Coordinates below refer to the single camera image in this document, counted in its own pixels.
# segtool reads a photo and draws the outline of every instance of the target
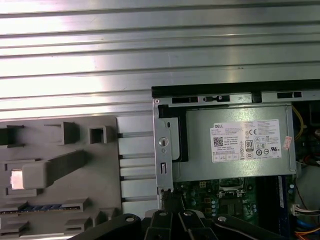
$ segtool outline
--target yellow wire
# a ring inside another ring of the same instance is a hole
[[[298,234],[299,236],[301,236],[301,235],[312,234],[312,233],[319,231],[319,230],[320,230],[320,227],[317,227],[311,231],[295,231],[295,233]]]
[[[292,110],[294,111],[294,113],[296,114],[296,116],[298,117],[298,119],[299,119],[299,121],[300,121],[300,131],[299,131],[298,134],[294,137],[294,140],[296,141],[296,140],[298,140],[298,139],[301,137],[302,133],[304,132],[304,125],[305,125],[305,124],[304,124],[304,120],[303,120],[301,114],[298,112],[298,110],[297,110],[294,106],[292,106]]]

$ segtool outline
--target orange wire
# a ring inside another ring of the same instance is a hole
[[[315,229],[313,229],[311,231],[296,231],[295,233],[300,235],[300,236],[303,236],[303,235],[307,235],[307,234],[312,234],[312,233],[314,233],[316,231],[319,231],[319,230],[320,230],[320,227],[317,227],[317,228],[315,228]]]
[[[307,238],[304,238],[303,236],[301,236],[301,235],[299,235],[299,234],[295,234],[299,239],[301,239],[301,240],[308,240]]]

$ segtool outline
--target metal frame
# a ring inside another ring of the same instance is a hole
[[[154,97],[153,98],[153,126],[154,126],[154,148],[155,148],[155,169],[156,169],[156,184],[158,190],[158,205],[162,207],[162,192],[173,191],[173,152],[177,152],[177,134],[172,129],[169,129],[167,124],[177,118],[160,118],[159,106],[168,106],[178,110],[179,108],[191,107],[196,109],[214,107],[214,109],[225,108],[226,104],[231,108],[259,108],[259,107],[276,107],[288,106],[285,110],[287,118],[287,133],[288,136],[294,137],[293,132],[293,112],[291,102],[316,101],[320,100],[320,90],[301,90],[301,97],[292,98],[277,98],[277,93],[291,93],[293,91],[262,91],[262,103],[253,103],[254,99],[251,93],[223,93],[223,94],[196,94],[183,97],[196,97],[197,102],[190,103],[173,103],[173,97]],[[218,97],[221,95],[229,95],[230,101],[217,102],[206,101],[206,96]],[[161,139],[167,139],[166,144],[161,143]],[[296,172],[295,147],[291,145],[289,149],[289,169],[292,174]]]

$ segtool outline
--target chip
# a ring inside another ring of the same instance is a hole
[[[204,199],[204,203],[205,203],[205,204],[210,204],[210,203],[211,203],[211,198],[206,197],[206,198]]]
[[[242,198],[221,198],[219,199],[219,213],[229,214],[241,218],[244,214]]]

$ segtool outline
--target sticker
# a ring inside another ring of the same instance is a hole
[[[282,147],[282,148],[283,148],[284,150],[289,150],[291,141],[292,141],[292,137],[290,137],[290,136],[285,136],[285,139],[284,139],[284,143],[283,143],[283,147]]]
[[[280,198],[280,207],[283,209],[285,208],[285,201],[284,201],[284,189],[282,187],[282,177],[278,176],[279,180],[279,198]]]
[[[281,158],[278,119],[215,123],[210,134],[213,163]]]

